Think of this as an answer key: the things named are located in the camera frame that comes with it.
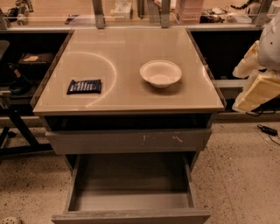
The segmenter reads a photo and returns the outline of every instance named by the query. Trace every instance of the white shoe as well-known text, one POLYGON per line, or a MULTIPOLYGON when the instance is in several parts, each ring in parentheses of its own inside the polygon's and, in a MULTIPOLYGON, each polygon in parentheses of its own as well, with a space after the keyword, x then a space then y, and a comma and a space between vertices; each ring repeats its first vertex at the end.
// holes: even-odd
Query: white shoe
POLYGON ((0 224, 21 224, 21 220, 16 217, 6 217, 0 220, 0 224))

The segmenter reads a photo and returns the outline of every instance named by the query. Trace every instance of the closed drawer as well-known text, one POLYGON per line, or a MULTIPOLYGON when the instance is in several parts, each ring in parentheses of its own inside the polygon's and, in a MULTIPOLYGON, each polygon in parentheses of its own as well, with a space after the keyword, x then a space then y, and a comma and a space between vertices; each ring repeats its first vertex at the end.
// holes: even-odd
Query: closed drawer
POLYGON ((201 151, 210 129, 119 129, 48 131, 58 154, 201 151))
POLYGON ((80 155, 54 223, 200 224, 187 153, 80 155))

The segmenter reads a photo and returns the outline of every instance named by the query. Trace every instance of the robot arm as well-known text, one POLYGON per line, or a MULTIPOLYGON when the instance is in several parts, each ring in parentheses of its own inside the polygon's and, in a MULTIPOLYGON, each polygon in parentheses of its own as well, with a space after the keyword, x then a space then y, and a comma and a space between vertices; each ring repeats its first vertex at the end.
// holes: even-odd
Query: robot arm
POLYGON ((280 95, 280 11, 264 27, 260 40, 250 47, 233 75, 248 77, 233 110, 249 112, 280 95))

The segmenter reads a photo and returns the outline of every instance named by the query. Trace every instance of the white bowl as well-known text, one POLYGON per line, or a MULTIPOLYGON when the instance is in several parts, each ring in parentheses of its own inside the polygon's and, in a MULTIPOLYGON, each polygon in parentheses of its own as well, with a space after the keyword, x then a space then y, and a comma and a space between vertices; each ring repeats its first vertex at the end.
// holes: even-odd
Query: white bowl
POLYGON ((140 74, 155 88, 167 88, 180 80, 181 69, 167 60, 152 60, 140 68, 140 74))

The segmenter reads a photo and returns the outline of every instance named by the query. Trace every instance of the speckled floor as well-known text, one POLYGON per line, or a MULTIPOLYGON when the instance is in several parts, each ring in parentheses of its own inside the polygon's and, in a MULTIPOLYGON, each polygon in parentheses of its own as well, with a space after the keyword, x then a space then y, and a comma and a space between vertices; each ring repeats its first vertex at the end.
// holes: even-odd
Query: speckled floor
MULTIPOLYGON (((212 213, 206 224, 280 223, 280 145, 262 133, 258 123, 280 130, 280 122, 213 125, 192 171, 198 205, 212 213)), ((45 141, 44 129, 32 131, 45 141)), ((8 144, 24 143, 17 134, 8 144)), ((52 223, 52 214, 64 209, 70 179, 63 157, 52 153, 3 160, 0 220, 16 216, 23 224, 52 223)))

